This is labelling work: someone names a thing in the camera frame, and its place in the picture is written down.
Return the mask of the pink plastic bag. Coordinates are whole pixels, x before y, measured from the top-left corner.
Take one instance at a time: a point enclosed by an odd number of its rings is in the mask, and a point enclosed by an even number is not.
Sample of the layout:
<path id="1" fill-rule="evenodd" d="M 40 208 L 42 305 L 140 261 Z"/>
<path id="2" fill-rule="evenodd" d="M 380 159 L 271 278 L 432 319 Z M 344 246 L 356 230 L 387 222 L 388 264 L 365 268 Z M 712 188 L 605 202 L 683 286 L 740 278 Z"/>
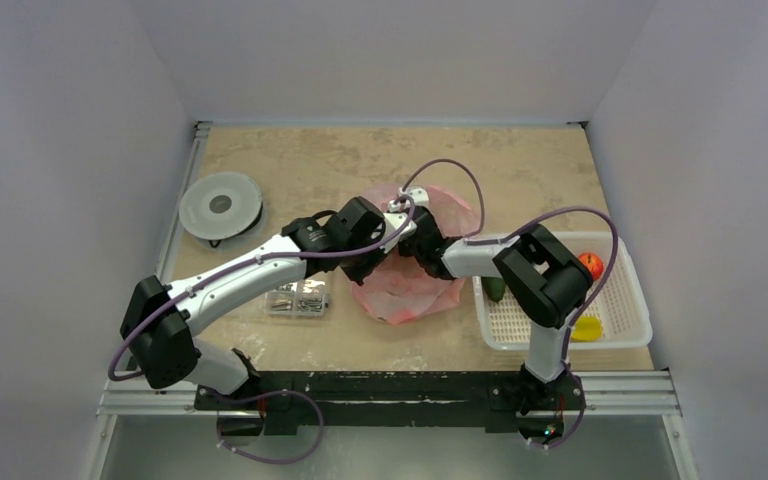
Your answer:
<path id="1" fill-rule="evenodd" d="M 429 210 L 445 236 L 459 236 L 476 230 L 480 211 L 454 191 L 426 185 Z M 457 307 L 463 279 L 435 279 L 416 259 L 392 252 L 361 285 L 350 284 L 351 295 L 370 317 L 399 325 L 420 317 Z"/>

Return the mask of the green fake fruit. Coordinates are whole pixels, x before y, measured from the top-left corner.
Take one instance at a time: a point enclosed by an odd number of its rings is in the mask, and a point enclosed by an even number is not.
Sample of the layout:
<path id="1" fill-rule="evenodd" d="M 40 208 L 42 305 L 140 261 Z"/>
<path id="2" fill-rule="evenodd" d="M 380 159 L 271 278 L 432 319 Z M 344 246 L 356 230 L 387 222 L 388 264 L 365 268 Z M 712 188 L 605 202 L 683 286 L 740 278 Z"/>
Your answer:
<path id="1" fill-rule="evenodd" d="M 487 299 L 494 303 L 502 301 L 507 291 L 505 281 L 498 277 L 482 277 L 481 287 Z"/>

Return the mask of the red fake fruit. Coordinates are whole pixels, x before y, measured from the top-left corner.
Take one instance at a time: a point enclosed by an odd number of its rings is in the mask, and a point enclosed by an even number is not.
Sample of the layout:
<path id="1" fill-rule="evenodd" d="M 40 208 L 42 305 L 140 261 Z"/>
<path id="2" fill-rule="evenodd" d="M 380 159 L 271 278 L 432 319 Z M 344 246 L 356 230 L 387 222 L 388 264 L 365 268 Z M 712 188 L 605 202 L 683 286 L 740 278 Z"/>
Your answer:
<path id="1" fill-rule="evenodd" d="M 583 252 L 578 256 L 578 260 L 587 268 L 593 281 L 599 280 L 604 275 L 605 263 L 596 253 Z"/>

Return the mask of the yellow fake fruit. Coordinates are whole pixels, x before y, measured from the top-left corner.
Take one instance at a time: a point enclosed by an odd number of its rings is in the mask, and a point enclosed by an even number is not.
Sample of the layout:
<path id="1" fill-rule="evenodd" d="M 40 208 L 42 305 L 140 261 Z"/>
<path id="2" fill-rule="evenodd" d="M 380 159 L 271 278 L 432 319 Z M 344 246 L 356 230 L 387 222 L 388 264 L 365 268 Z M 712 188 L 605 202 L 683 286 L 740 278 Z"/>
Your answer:
<path id="1" fill-rule="evenodd" d="M 603 336 L 603 325 L 598 317 L 581 316 L 571 329 L 570 338 L 575 342 L 595 342 Z"/>

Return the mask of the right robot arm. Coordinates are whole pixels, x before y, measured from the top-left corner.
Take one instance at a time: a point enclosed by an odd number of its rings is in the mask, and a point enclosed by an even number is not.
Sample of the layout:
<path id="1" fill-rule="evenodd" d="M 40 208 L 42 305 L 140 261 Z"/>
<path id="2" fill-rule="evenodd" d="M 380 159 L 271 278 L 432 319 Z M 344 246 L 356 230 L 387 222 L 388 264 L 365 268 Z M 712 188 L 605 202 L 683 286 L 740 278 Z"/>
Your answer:
<path id="1" fill-rule="evenodd" d="M 572 212 L 603 213 L 590 207 L 563 207 L 547 212 L 501 238 L 445 237 L 425 208 L 414 216 L 410 233 L 388 244 L 414 257 L 425 272 L 454 280 L 464 277 L 504 281 L 531 322 L 530 344 L 521 381 L 524 399 L 544 407 L 561 391 L 568 328 L 586 307 L 593 275 L 551 231 L 544 220 Z"/>

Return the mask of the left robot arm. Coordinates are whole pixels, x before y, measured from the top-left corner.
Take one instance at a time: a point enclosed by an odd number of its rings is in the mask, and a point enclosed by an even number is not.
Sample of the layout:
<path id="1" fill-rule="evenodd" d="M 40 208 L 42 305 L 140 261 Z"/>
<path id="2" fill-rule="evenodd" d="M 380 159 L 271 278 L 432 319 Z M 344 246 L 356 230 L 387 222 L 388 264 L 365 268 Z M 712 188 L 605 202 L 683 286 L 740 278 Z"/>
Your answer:
<path id="1" fill-rule="evenodd" d="M 354 197 L 335 213 L 291 221 L 261 246 L 207 272 L 169 284 L 145 278 L 123 320 L 121 349 L 131 352 L 155 390 L 188 381 L 219 392 L 232 408 L 249 407 L 258 395 L 249 361 L 198 335 L 276 287 L 383 257 L 407 232 L 416 204 L 403 196 L 395 206 L 396 212 L 383 213 Z"/>

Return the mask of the clear screw organizer box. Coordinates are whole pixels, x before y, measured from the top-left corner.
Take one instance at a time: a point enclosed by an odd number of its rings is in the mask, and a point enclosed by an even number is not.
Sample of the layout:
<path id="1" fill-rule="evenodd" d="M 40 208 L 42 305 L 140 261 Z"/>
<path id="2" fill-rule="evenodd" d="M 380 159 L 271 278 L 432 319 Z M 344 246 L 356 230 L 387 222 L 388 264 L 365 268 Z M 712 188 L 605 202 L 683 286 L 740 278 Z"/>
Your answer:
<path id="1" fill-rule="evenodd" d="M 317 318 L 329 307 L 328 283 L 306 279 L 288 283 L 264 294 L 263 309 L 267 315 Z"/>

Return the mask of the white round disc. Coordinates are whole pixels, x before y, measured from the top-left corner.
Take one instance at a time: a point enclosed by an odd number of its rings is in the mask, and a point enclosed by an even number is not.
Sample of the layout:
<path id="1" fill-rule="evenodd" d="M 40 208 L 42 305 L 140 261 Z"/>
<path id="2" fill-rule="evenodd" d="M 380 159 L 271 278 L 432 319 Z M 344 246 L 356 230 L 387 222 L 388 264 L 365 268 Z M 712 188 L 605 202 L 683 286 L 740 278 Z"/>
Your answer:
<path id="1" fill-rule="evenodd" d="M 255 226 L 263 207 L 261 189 L 252 178 L 223 171 L 197 180 L 185 191 L 178 220 L 199 239 L 226 240 Z"/>

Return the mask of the white perforated plastic basket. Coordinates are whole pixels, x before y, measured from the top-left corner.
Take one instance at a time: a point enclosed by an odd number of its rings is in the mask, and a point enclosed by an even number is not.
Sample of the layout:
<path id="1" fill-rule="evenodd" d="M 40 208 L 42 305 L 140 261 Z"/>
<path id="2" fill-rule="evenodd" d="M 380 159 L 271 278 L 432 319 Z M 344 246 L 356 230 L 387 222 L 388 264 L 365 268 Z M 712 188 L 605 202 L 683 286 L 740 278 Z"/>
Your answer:
<path id="1" fill-rule="evenodd" d="M 609 260 L 612 236 L 607 231 L 555 231 L 553 234 L 577 255 L 589 252 L 603 262 Z M 526 351 L 531 323 L 515 298 L 507 292 L 498 302 L 489 300 L 478 277 L 472 279 L 472 287 L 485 343 L 498 351 Z M 618 244 L 607 283 L 576 325 L 583 325 L 587 317 L 600 321 L 601 335 L 593 341 L 573 340 L 570 351 L 633 349 L 647 346 L 652 339 L 649 309 L 632 258 L 622 242 Z"/>

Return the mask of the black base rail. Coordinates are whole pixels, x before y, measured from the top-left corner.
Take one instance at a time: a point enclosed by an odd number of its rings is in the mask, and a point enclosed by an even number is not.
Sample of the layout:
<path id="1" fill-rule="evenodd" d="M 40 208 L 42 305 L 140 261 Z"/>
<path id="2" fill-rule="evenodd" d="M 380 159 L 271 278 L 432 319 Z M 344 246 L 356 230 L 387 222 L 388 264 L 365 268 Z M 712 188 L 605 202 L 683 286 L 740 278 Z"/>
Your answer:
<path id="1" fill-rule="evenodd" d="M 580 412 L 574 375 L 540 385 L 519 371 L 264 371 L 224 398 L 198 386 L 198 411 L 250 412 L 268 435 L 301 426 L 481 428 L 525 438 L 564 433 L 565 413 Z"/>

